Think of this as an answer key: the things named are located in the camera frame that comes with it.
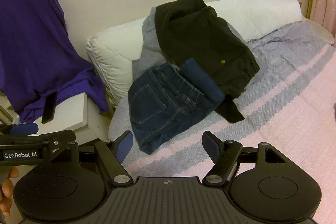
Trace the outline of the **person left hand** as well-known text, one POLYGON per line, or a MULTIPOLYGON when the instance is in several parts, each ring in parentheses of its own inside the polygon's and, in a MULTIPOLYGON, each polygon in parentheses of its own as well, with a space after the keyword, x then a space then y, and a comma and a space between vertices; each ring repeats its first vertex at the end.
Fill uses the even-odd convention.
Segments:
POLYGON ((10 215, 10 209, 13 204, 12 195, 14 184, 11 179, 17 177, 19 177, 19 170, 16 166, 12 166, 6 180, 1 184, 1 211, 5 217, 10 215))

